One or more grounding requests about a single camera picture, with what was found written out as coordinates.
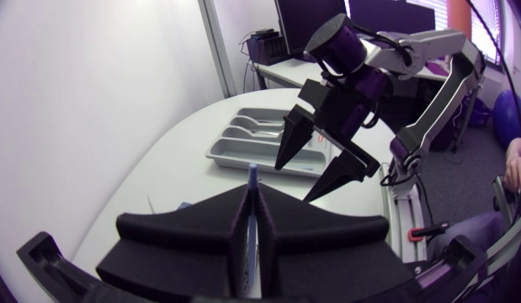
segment white wall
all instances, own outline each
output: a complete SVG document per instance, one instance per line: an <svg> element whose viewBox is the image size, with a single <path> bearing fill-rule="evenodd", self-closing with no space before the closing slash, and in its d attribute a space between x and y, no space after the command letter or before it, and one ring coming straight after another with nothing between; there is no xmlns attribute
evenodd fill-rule
<svg viewBox="0 0 521 303"><path fill-rule="evenodd" d="M514 88L517 95L521 98L521 29L513 10L508 1L503 1L503 24L504 24L504 52L505 61L513 77ZM505 77L502 90L510 90L509 83Z"/></svg>
<svg viewBox="0 0 521 303"><path fill-rule="evenodd" d="M214 0L215 10L230 62L237 93L243 92L243 74L248 57L240 52L240 40L258 29L279 30L279 15L274 0ZM253 90L253 74L247 70L245 91Z"/></svg>
<svg viewBox="0 0 521 303"><path fill-rule="evenodd" d="M48 231L71 258L149 147L221 99L197 1L2 0L0 273L17 299L49 300L18 248Z"/></svg>

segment gray carpet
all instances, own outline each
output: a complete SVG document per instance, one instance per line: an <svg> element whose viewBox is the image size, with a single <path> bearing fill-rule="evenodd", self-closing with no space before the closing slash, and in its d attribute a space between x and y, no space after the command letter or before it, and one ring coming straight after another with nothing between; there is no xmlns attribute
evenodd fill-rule
<svg viewBox="0 0 521 303"><path fill-rule="evenodd" d="M451 225L493 210L492 181L505 170L505 150L494 137L492 119L483 128L469 127L456 154L431 151L421 177L435 223ZM429 224L423 204L423 216Z"/></svg>

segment cable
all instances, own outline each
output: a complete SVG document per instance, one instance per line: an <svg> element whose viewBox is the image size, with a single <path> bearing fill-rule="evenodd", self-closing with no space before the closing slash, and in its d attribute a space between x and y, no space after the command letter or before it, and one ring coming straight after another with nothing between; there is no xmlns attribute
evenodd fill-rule
<svg viewBox="0 0 521 303"><path fill-rule="evenodd" d="M395 186L395 185L400 185L400 184L402 184L402 183L406 183L406 182L410 181L410 179L412 179L415 175L416 175L416 174L413 173L410 177L408 177L408 178L404 178L404 179L401 180L401 181L395 181L395 182L393 182L393 183L386 183L385 181L386 181L388 178L392 178L392 177L393 177L393 176L391 176L391 175L387 175L387 176L385 176L383 179L381 179L381 181L380 181L380 185L381 185L381 186Z"/></svg>
<svg viewBox="0 0 521 303"><path fill-rule="evenodd" d="M513 79L511 78L511 73L509 72L507 63L505 62L505 58L503 57L503 53L500 50L499 46L497 45L497 41L494 39L494 36L492 35L492 32L490 31L490 29L486 25L485 20L483 20L481 14L477 11L477 8L473 5L471 0L466 0L466 2L468 3L468 5L470 5L471 10L476 14L476 16L479 19L479 21L481 21L482 25L485 27L486 32L488 33L488 36L490 37L490 40L492 40L492 43L494 44L494 47L496 47L496 51L497 51L497 53L499 55L499 58L500 58L500 60L502 62L502 65L505 68L505 73L507 74L507 80L509 81L509 86L511 87L511 91L513 92L513 101L514 101L514 103L516 105L516 111L518 113L518 124L520 126L520 134L521 134L521 110L520 110L520 105L518 104L518 95L516 94L516 91L514 90ZM517 217L520 215L520 211L521 211L521 188L520 188L520 195L518 196L518 207L516 209L516 213L515 213L515 216L514 216L515 220L513 222L515 222Z"/></svg>
<svg viewBox="0 0 521 303"><path fill-rule="evenodd" d="M456 119L462 114L462 105L459 106L459 113L453 117L453 127L456 127Z"/></svg>
<svg viewBox="0 0 521 303"><path fill-rule="evenodd" d="M247 64L245 65L245 72L243 73L243 93L245 93L245 79L247 79L247 68L249 67L249 62L251 59L247 61Z"/></svg>
<svg viewBox="0 0 521 303"><path fill-rule="evenodd" d="M432 216L432 211L430 209L430 204L428 202L427 190L425 189L425 184L421 180L421 176L419 176L418 174L416 174L416 176L417 176L417 182L419 183L419 188L421 188L421 190L423 191L423 196L425 197L425 204L427 205L428 217L430 218L430 225L432 226L432 225L434 225L434 218Z"/></svg>
<svg viewBox="0 0 521 303"><path fill-rule="evenodd" d="M245 43L245 41L244 41L245 38L247 38L247 36L249 36L252 33L256 33L256 30L248 32L246 35L243 36L243 38L237 44L238 45L243 45Z"/></svg>
<svg viewBox="0 0 521 303"><path fill-rule="evenodd" d="M410 66L412 64L412 56L406 51L404 47L402 47L398 42L391 40L383 35L379 35L370 29L363 28L357 24L354 24L354 28L366 35L374 37L376 40L380 42L386 43L388 46L392 47L402 56L402 60L406 66Z"/></svg>

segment white table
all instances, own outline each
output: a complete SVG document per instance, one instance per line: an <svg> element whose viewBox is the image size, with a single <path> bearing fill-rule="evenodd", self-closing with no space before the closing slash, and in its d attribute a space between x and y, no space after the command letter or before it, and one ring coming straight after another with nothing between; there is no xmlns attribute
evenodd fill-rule
<svg viewBox="0 0 521 303"><path fill-rule="evenodd" d="M119 240L115 222L124 212L168 212L176 210L182 202L199 202L245 184L247 171L218 167L205 157L205 152L239 108L290 110L299 103L310 109L309 104L297 98L298 92L298 89L284 88L246 93L212 104L174 126L121 184L82 241L72 262L97 276L96 266ZM359 130L354 142L379 162L389 162L389 143L393 136L379 121L373 129ZM258 176L262 183L298 199L303 199L316 182L315 178L274 173L259 172ZM349 183L313 204L345 215L384 215L379 182L377 173L363 183Z"/></svg>
<svg viewBox="0 0 521 303"><path fill-rule="evenodd" d="M289 59L282 61L272 66L258 65L258 81L262 87L263 77L272 80L286 88L301 88L305 84L306 79L311 79L317 82L322 80L322 69L316 63L310 63L297 59ZM446 76L436 75L428 68L424 67L416 77L445 81Z"/></svg>

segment person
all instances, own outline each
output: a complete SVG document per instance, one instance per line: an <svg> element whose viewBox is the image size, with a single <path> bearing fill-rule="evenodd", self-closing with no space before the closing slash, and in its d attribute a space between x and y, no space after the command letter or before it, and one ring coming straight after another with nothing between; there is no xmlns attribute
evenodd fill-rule
<svg viewBox="0 0 521 303"><path fill-rule="evenodd" d="M505 153L503 187L516 194L521 189L521 137L509 143ZM433 257L436 258L456 236L463 235L483 251L499 240L504 232L503 219L498 211L487 212L451 226L431 242ZM500 269L492 282L484 285L464 302L521 302L521 245L512 260L509 270Z"/></svg>
<svg viewBox="0 0 521 303"><path fill-rule="evenodd" d="M521 138L509 143L505 160L503 186L512 193L521 189Z"/></svg>

